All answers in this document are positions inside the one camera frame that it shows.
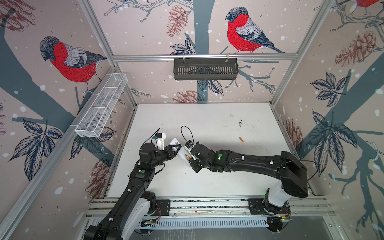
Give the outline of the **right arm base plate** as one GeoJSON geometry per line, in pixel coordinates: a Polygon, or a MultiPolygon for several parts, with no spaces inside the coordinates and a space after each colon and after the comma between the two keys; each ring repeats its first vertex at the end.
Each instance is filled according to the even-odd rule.
{"type": "Polygon", "coordinates": [[[251,215],[280,216],[291,214],[288,202],[285,202],[282,207],[276,207],[265,203],[264,199],[248,199],[248,209],[251,215]]]}

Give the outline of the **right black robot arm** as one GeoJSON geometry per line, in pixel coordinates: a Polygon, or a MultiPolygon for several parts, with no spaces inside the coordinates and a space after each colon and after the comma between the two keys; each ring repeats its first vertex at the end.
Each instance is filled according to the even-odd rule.
{"type": "Polygon", "coordinates": [[[188,141],[185,149],[191,155],[192,169],[211,172],[249,172],[273,177],[278,182],[266,192],[265,206],[282,207],[290,198],[308,197],[307,168],[290,152],[275,156],[253,156],[230,150],[213,151],[199,142],[188,141]]]}

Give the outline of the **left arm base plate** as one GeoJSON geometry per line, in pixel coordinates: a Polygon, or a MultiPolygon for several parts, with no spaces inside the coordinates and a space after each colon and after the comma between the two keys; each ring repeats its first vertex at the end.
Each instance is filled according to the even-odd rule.
{"type": "Polygon", "coordinates": [[[151,200],[149,211],[145,214],[145,216],[169,216],[170,208],[170,200],[151,200]]]}

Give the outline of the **white remote control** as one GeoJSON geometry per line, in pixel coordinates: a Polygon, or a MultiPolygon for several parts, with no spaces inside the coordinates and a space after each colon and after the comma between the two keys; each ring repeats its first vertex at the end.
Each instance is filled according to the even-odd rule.
{"type": "MultiPolygon", "coordinates": [[[[170,142],[170,145],[176,145],[176,144],[180,144],[181,143],[176,139],[176,138],[173,138],[170,142]]],[[[190,164],[190,160],[188,160],[185,155],[188,155],[190,156],[190,158],[192,159],[190,153],[186,150],[185,146],[182,145],[182,148],[180,149],[179,153],[178,153],[178,157],[183,160],[186,164],[190,164]]]]}

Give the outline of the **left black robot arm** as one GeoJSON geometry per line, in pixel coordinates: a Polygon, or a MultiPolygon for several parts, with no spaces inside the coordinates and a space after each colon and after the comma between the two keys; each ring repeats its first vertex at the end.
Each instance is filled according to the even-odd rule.
{"type": "Polygon", "coordinates": [[[123,194],[97,226],[88,227],[84,239],[128,240],[142,218],[156,208],[156,194],[147,191],[156,174],[155,168],[174,159],[181,148],[178,144],[160,150],[153,143],[143,144],[140,159],[130,174],[123,194]]]}

